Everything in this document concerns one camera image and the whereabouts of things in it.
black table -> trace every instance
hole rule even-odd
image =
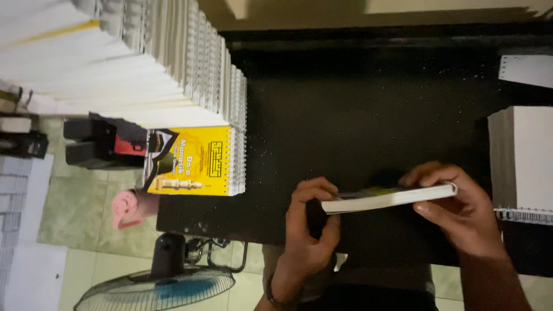
[[[520,27],[523,34],[482,27],[467,28],[474,38],[461,42],[436,36],[439,28],[356,29],[354,39],[345,30],[227,34],[233,63],[248,77],[246,193],[163,196],[157,229],[283,244],[299,181],[324,175],[340,191],[395,185],[429,160],[459,165],[490,191],[486,117],[511,105],[553,103],[551,89],[497,79],[500,49],[553,37],[534,26]],[[495,39],[479,41],[482,29]],[[525,261],[528,233],[518,235],[518,225],[534,230],[509,224],[505,234],[521,245],[508,247],[519,272],[553,276],[547,265]],[[553,245],[553,228],[539,227],[542,246],[534,253]],[[440,230],[410,206],[344,214],[337,250],[374,266],[457,263]],[[550,255],[531,262],[551,262]]]

electric fan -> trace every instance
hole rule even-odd
[[[207,266],[195,266],[204,245],[209,244]],[[159,311],[195,303],[229,290],[235,280],[232,272],[244,269],[248,245],[239,268],[218,266],[211,261],[212,245],[226,247],[228,241],[192,239],[162,234],[155,242],[150,271],[118,277],[98,284],[81,297],[74,311],[140,310]]]

pink bottle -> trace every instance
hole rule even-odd
[[[133,189],[122,191],[111,201],[111,209],[114,229],[138,225],[146,217],[158,214],[159,194]]]

hand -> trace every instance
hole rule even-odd
[[[340,241],[340,216],[328,218],[319,240],[309,235],[305,203],[317,198],[330,201],[338,188],[326,178],[319,177],[298,184],[286,213],[286,246],[276,264],[272,288],[275,299],[289,302],[297,294],[304,279],[322,270],[330,262]]]
[[[413,204],[422,217],[440,226],[461,253],[478,257],[505,257],[507,253],[497,228],[492,202],[465,171],[454,165],[428,162],[415,167],[399,180],[406,188],[433,186],[441,182],[457,185],[454,198]]]

yellow book cover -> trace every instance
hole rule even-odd
[[[231,127],[148,131],[144,189],[158,194],[229,195]]]

